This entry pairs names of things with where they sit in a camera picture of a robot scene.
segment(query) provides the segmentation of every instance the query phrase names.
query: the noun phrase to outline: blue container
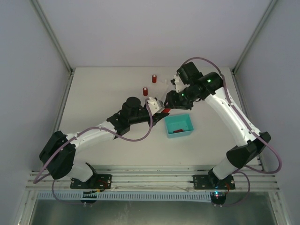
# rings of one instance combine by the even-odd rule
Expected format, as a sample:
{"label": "blue container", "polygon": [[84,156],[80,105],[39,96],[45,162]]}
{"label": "blue container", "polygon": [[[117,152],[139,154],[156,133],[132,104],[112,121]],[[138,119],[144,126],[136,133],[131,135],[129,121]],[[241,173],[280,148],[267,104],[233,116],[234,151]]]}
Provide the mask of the blue container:
{"label": "blue container", "polygon": [[[165,117],[165,128],[168,138],[187,136],[194,130],[189,114]],[[183,129],[183,132],[173,133],[180,129]]]}

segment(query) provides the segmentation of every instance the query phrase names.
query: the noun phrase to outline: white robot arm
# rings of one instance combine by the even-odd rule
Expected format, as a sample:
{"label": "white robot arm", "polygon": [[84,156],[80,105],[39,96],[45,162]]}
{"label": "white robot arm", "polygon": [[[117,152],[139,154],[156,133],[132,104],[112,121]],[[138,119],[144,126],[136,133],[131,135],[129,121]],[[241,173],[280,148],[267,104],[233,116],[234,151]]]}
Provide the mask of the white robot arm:
{"label": "white robot arm", "polygon": [[151,129],[151,126],[169,115],[163,111],[165,108],[192,109],[193,102],[200,100],[207,102],[218,113],[236,141],[236,146],[229,150],[226,157],[209,171],[208,179],[212,187],[217,188],[224,179],[244,167],[263,150],[265,145],[252,132],[259,134],[264,141],[270,141],[270,135],[267,132],[261,133],[251,124],[230,94],[227,95],[223,80],[217,73],[211,72],[203,76],[190,62],[177,70],[177,75],[174,76],[171,83],[176,86],[176,90],[167,93],[164,104],[150,97],[142,107],[139,99],[129,97],[120,111],[105,122],[93,127],[92,130],[68,135],[64,135],[60,131],[55,132],[39,156],[45,164],[44,167],[46,166],[54,179],[69,176],[86,184],[82,187],[83,189],[92,189],[96,187],[97,173],[87,163],[74,164],[75,152],[117,137],[125,139],[122,135],[130,130],[130,125],[136,123],[148,122]]}

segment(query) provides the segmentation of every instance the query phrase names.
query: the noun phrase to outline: black mounting bracket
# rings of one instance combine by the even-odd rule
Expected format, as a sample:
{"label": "black mounting bracket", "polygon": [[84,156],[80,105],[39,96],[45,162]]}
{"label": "black mounting bracket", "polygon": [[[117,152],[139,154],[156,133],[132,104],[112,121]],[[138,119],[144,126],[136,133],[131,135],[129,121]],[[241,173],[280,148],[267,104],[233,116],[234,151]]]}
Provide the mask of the black mounting bracket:
{"label": "black mounting bracket", "polygon": [[220,180],[217,187],[211,183],[209,175],[193,175],[193,181],[195,190],[230,190],[235,189],[234,179],[232,175],[227,176],[225,179]]}
{"label": "black mounting bracket", "polygon": [[102,191],[111,189],[112,175],[111,174],[94,174],[93,179],[95,182],[82,182],[78,179],[71,179],[71,189],[100,189]]}

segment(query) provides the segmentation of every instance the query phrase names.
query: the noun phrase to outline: gray wall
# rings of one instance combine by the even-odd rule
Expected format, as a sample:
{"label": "gray wall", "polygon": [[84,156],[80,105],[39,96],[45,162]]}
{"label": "gray wall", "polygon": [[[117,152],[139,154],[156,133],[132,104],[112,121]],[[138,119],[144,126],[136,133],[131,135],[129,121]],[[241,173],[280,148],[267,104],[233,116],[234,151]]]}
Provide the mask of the gray wall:
{"label": "gray wall", "polygon": [[0,224],[14,220],[51,135],[67,72],[28,0],[0,3]]}
{"label": "gray wall", "polygon": [[233,67],[270,0],[40,0],[73,67]]}
{"label": "gray wall", "polygon": [[[248,53],[237,77],[250,117],[283,160],[277,175],[293,224],[300,224],[300,2],[278,1],[268,22]],[[265,150],[270,169],[276,158]]]}

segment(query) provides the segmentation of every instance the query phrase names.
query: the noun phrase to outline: purple cable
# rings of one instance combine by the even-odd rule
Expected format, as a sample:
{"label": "purple cable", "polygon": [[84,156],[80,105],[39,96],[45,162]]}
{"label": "purple cable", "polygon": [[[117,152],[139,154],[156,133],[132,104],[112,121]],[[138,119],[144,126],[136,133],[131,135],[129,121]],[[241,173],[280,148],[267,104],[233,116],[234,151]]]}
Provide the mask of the purple cable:
{"label": "purple cable", "polygon": [[248,191],[247,191],[246,195],[241,200],[239,200],[238,202],[235,202],[235,203],[232,203],[232,204],[228,204],[228,205],[218,205],[218,206],[220,206],[220,208],[222,208],[222,207],[237,206],[237,205],[241,204],[243,201],[245,201],[248,198],[249,194],[250,194],[250,180],[249,180],[249,177],[244,172],[241,172],[241,171],[235,171],[235,172],[233,172],[233,174],[236,174],[236,173],[241,173],[241,174],[243,174],[246,177],[247,182],[248,182]]}
{"label": "purple cable", "polygon": [[[203,61],[206,61],[208,63],[210,63],[211,65],[213,65],[214,68],[217,69],[217,71],[219,72],[220,76],[222,77],[223,79],[223,87],[224,87],[224,91],[225,91],[225,95],[226,95],[226,98],[227,98],[227,101],[228,103],[231,105],[232,101],[230,100],[230,97],[229,97],[229,93],[228,93],[228,90],[227,90],[227,85],[226,85],[226,81],[225,81],[225,76],[222,74],[221,70],[219,69],[219,67],[217,67],[216,64],[214,64],[212,61],[210,60],[207,60],[205,58],[202,58],[202,57],[192,57],[190,59],[188,59],[187,61],[185,61],[183,63],[186,64],[188,62],[190,62],[191,60],[203,60]],[[237,113],[237,115],[239,116],[239,118],[243,121],[243,123],[246,125],[246,127],[248,128],[248,130],[258,139],[260,140],[265,146],[267,146],[276,156],[277,160],[278,160],[278,168],[274,171],[270,171],[270,172],[266,172],[266,171],[261,171],[261,170],[257,170],[251,166],[248,166],[246,165],[245,167],[255,171],[255,172],[258,172],[258,173],[263,173],[263,174],[275,174],[275,173],[278,173],[280,170],[281,170],[281,167],[282,167],[282,160],[281,160],[281,157],[280,155],[278,154],[278,152],[270,145],[268,144],[266,141],[264,141],[257,133],[253,132],[252,131],[252,128],[251,126],[247,123],[247,121],[244,119],[244,117],[241,115],[241,113],[239,112],[239,110],[234,106],[234,105],[231,105],[232,109]]]}
{"label": "purple cable", "polygon": [[53,197],[55,198],[56,201],[58,201],[59,203],[63,203],[63,204],[67,204],[67,205],[91,205],[91,203],[82,203],[82,202],[67,202],[67,201],[64,201],[64,200],[61,200],[59,199],[55,192],[54,192],[54,183],[55,183],[56,180],[53,180],[53,183],[52,183],[52,194],[53,194]]}
{"label": "purple cable", "polygon": [[[145,104],[146,104],[146,108],[147,108],[148,113],[149,113],[149,116],[150,116],[150,126],[149,126],[148,132],[146,133],[146,135],[145,135],[144,137],[141,137],[141,138],[139,138],[139,139],[129,139],[129,138],[125,138],[125,137],[122,137],[121,135],[119,135],[119,134],[117,134],[117,133],[115,133],[115,132],[113,132],[113,131],[111,131],[111,130],[105,128],[105,127],[90,127],[90,128],[87,128],[87,129],[85,129],[84,131],[78,133],[78,134],[77,134],[77,137],[83,135],[84,133],[86,133],[86,132],[89,131],[89,130],[99,130],[99,129],[100,129],[100,130],[107,131],[107,132],[109,132],[109,133],[111,133],[111,134],[113,134],[113,135],[115,135],[115,136],[117,136],[117,137],[119,137],[119,138],[121,138],[121,139],[123,139],[123,140],[129,141],[129,142],[139,142],[139,141],[141,141],[141,140],[144,140],[144,139],[150,134],[150,132],[151,132],[151,130],[152,130],[152,125],[153,125],[152,113],[151,113],[151,110],[150,110],[150,108],[149,108],[149,106],[148,106],[147,100],[149,100],[149,99],[147,98],[147,99],[145,100]],[[68,141],[65,142],[62,146],[60,146],[60,147],[53,153],[53,155],[50,156],[50,158],[49,158],[48,161],[44,164],[44,166],[42,167],[42,169],[38,172],[37,176],[35,177],[35,179],[34,179],[34,181],[33,181],[33,184],[39,183],[42,179],[44,179],[45,177],[47,177],[47,176],[50,175],[50,174],[48,173],[48,174],[46,174],[46,175],[44,175],[44,176],[42,176],[42,177],[40,178],[40,176],[42,175],[43,171],[46,169],[46,167],[49,165],[49,163],[52,161],[52,159],[53,159],[53,158],[54,158],[54,157],[55,157],[55,156],[56,156],[56,155],[57,155],[57,154],[58,154],[58,153],[59,153],[59,152],[67,145],[67,144],[71,143],[71,142],[72,142],[73,140],[75,140],[77,137],[76,137],[76,136],[72,137],[70,140],[68,140]]]}
{"label": "purple cable", "polygon": [[111,134],[113,134],[113,135],[115,135],[115,136],[117,136],[117,137],[119,137],[119,138],[121,138],[121,139],[123,139],[125,141],[129,141],[129,142],[139,142],[141,140],[144,140],[150,134],[150,132],[152,130],[152,125],[153,125],[152,113],[151,113],[151,110],[150,110],[150,108],[148,106],[147,100],[149,100],[149,99],[145,100],[145,104],[146,104],[146,107],[147,107],[147,110],[148,110],[148,113],[149,113],[149,116],[150,116],[150,125],[149,125],[149,130],[148,130],[148,132],[146,133],[146,135],[144,137],[141,137],[139,139],[129,139],[129,138],[122,137],[121,135],[116,134],[115,132],[113,132],[113,131],[105,128],[105,127],[101,127],[100,130],[105,130],[105,131],[107,131],[107,132],[109,132],[109,133],[111,133]]}

